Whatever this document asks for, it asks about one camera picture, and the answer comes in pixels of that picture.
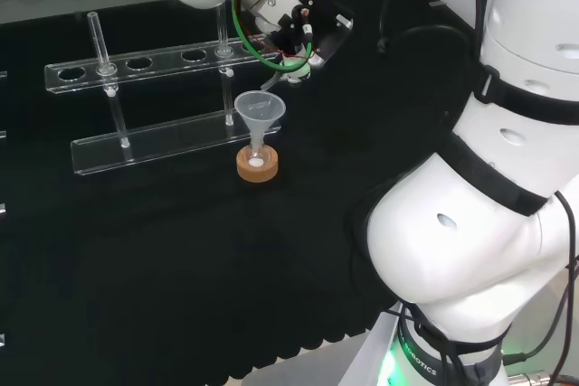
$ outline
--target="rack hole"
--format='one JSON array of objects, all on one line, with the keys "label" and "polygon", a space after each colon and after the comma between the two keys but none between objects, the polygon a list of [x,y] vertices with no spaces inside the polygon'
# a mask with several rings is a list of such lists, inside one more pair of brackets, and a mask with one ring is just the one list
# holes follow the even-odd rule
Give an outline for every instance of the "rack hole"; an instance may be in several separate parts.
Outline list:
[{"label": "rack hole", "polygon": [[205,59],[207,54],[203,50],[190,50],[189,52],[182,52],[181,57],[187,62],[199,62]]},{"label": "rack hole", "polygon": [[127,67],[133,71],[142,71],[153,65],[151,58],[136,58],[127,61]]},{"label": "rack hole", "polygon": [[63,81],[75,81],[82,79],[86,73],[82,67],[67,68],[58,73],[58,78]]}]

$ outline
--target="black table surface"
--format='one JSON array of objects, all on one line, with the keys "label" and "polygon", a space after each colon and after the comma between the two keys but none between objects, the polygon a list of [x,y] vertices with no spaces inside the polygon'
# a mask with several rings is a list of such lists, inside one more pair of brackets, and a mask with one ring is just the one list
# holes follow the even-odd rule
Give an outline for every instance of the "black table surface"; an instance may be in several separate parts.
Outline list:
[{"label": "black table surface", "polygon": [[[114,130],[102,89],[53,95],[48,63],[94,57],[85,13],[0,26],[0,382],[221,385],[371,327],[395,299],[345,237],[367,189],[432,152],[469,95],[461,41],[425,33],[376,54],[381,0],[287,104],[270,183],[242,144],[78,176],[70,142]],[[393,0],[388,29],[462,26],[432,0]],[[215,39],[214,11],[177,1],[100,11],[109,52]],[[234,94],[271,73],[236,70]],[[128,127],[218,110],[217,72],[121,85]]]}]

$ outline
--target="clear plastic funnel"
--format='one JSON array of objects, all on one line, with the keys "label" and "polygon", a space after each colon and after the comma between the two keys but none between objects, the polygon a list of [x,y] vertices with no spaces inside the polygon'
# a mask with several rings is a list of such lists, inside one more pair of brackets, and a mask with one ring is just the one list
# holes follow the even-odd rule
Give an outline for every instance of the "clear plastic funnel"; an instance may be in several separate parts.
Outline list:
[{"label": "clear plastic funnel", "polygon": [[247,161],[252,166],[262,166],[269,160],[263,146],[265,131],[286,112],[286,105],[277,95],[262,90],[244,92],[235,99],[235,110],[242,116],[250,129],[252,145]]}]

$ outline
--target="test tube rack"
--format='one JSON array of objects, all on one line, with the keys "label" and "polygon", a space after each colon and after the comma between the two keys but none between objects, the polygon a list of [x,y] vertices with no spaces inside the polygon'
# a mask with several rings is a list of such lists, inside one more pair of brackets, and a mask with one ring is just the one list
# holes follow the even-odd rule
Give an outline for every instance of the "test tube rack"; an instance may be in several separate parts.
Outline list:
[{"label": "test tube rack", "polygon": [[[99,15],[94,12],[88,14],[97,58],[44,67],[48,91],[62,94],[102,87],[109,101],[116,131],[71,142],[72,168],[76,174],[96,174],[249,139],[249,129],[233,108],[231,84],[234,66],[257,60],[245,50],[239,38],[228,38],[225,3],[215,9],[218,41],[110,57]],[[255,38],[267,41],[264,34],[256,35]],[[272,60],[278,54],[263,48],[261,55]],[[223,110],[162,124],[126,128],[119,101],[120,83],[215,69],[221,76]],[[276,122],[266,134],[276,133],[279,129],[280,124]]]}]

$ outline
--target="green cable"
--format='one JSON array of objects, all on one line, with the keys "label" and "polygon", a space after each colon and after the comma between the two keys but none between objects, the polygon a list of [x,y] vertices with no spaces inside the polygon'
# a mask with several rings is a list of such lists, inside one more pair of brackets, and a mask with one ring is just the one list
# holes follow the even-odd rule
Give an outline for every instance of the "green cable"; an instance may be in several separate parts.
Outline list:
[{"label": "green cable", "polygon": [[302,60],[298,64],[286,66],[286,65],[279,65],[278,63],[268,61],[263,56],[261,56],[257,50],[255,50],[253,48],[253,46],[251,45],[251,43],[248,41],[247,37],[245,36],[245,33],[243,33],[242,26],[240,25],[239,18],[237,17],[236,0],[232,0],[232,13],[233,13],[233,24],[235,24],[235,30],[237,31],[237,34],[239,35],[240,39],[242,40],[243,45],[245,46],[247,51],[249,53],[251,53],[255,58],[257,58],[257,60],[260,61],[262,64],[264,64],[264,65],[266,65],[266,66],[268,66],[276,71],[295,72],[295,71],[301,70],[308,63],[308,60],[309,60],[311,53],[313,51],[313,46],[312,46],[311,42],[308,42],[308,47],[306,48],[306,54],[304,56],[306,59]]}]

